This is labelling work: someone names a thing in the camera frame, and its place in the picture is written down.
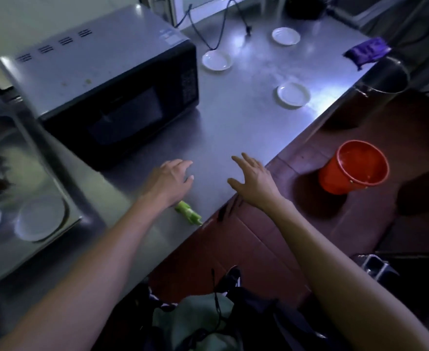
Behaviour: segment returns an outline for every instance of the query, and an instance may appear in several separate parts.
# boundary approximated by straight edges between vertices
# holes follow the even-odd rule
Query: metal bucket
[[[409,85],[410,74],[404,65],[395,58],[382,58],[343,96],[329,122],[358,127]]]

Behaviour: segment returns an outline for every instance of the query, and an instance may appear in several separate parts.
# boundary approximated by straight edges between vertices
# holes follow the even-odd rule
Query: power cord
[[[195,33],[200,37],[200,39],[201,39],[201,40],[206,44],[206,46],[207,46],[210,50],[216,50],[216,49],[218,49],[218,47],[219,47],[219,45],[220,45],[220,43],[221,43],[221,39],[222,39],[222,37],[223,37],[224,25],[225,25],[225,23],[226,23],[226,16],[227,16],[227,14],[228,14],[228,8],[229,8],[229,5],[230,5],[231,1],[234,1],[234,4],[236,5],[237,10],[239,11],[239,14],[240,14],[240,16],[241,16],[241,18],[242,18],[242,21],[243,21],[243,22],[244,22],[244,24],[245,24],[245,32],[247,33],[247,35],[248,35],[248,36],[250,36],[250,35],[251,35],[251,32],[252,32],[252,26],[249,26],[249,25],[247,24],[247,22],[245,21],[245,18],[244,18],[244,15],[242,14],[241,8],[239,7],[239,4],[238,4],[238,3],[237,3],[237,1],[235,1],[235,0],[229,0],[229,1],[228,1],[228,4],[226,5],[226,8],[224,9],[223,25],[221,26],[221,33],[220,33],[220,35],[219,35],[218,44],[217,44],[217,45],[216,45],[216,47],[214,47],[214,48],[212,48],[212,47],[208,44],[208,42],[205,40],[205,38],[203,38],[203,36],[202,36],[202,35],[200,34],[200,32],[198,31],[198,29],[195,27],[194,21],[192,20],[192,16],[191,16],[191,14],[190,14],[190,10],[192,9],[192,6],[193,6],[192,4],[190,4],[190,5],[188,6],[187,12],[185,12],[185,15],[182,17],[182,19],[180,20],[180,22],[179,22],[179,23],[177,23],[176,28],[178,28],[178,27],[182,24],[182,22],[184,22],[185,18],[188,16],[188,18],[189,18],[189,20],[190,20],[190,23],[192,24],[192,27],[194,28]]]

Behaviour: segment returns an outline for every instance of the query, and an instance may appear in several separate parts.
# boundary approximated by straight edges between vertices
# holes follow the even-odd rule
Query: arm
[[[429,331],[390,292],[319,233],[257,160],[233,157],[245,184],[228,183],[276,224],[335,326],[357,350],[429,350]]]
[[[0,350],[89,350],[124,288],[136,249],[153,221],[188,192],[191,161],[167,161],[142,196],[0,342]]]

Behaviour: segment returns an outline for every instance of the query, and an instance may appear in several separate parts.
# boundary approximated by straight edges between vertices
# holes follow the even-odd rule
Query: trash bin
[[[322,188],[334,195],[383,183],[390,172],[385,155],[372,144],[350,140],[318,172]]]
[[[382,58],[345,94],[329,123],[358,127],[409,85],[410,74],[404,65],[392,57]]]

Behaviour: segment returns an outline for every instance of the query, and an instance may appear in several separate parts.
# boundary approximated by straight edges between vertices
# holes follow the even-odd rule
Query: green vegetable
[[[176,211],[186,217],[190,224],[203,224],[203,222],[201,221],[201,216],[194,212],[193,209],[184,201],[180,201],[179,203],[177,203]]]

